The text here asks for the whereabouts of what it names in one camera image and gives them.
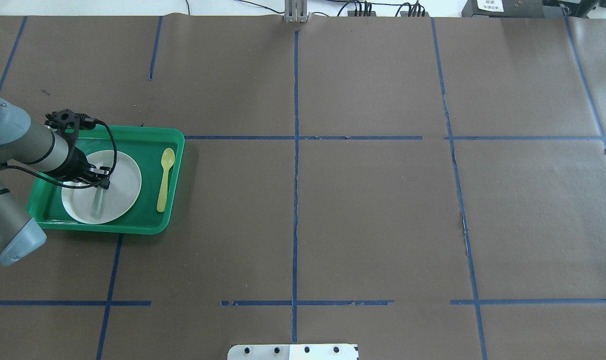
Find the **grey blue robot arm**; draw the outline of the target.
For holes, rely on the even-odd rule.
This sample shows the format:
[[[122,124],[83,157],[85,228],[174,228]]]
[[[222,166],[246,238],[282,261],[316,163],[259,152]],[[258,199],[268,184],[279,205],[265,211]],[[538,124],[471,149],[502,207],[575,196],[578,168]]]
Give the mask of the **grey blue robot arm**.
[[[111,141],[107,165],[88,161],[77,146],[82,130],[102,126]],[[70,109],[49,112],[43,124],[0,98],[0,173],[13,170],[62,189],[108,189],[118,148],[104,121]],[[40,248],[47,236],[0,177],[0,264],[9,266]]]

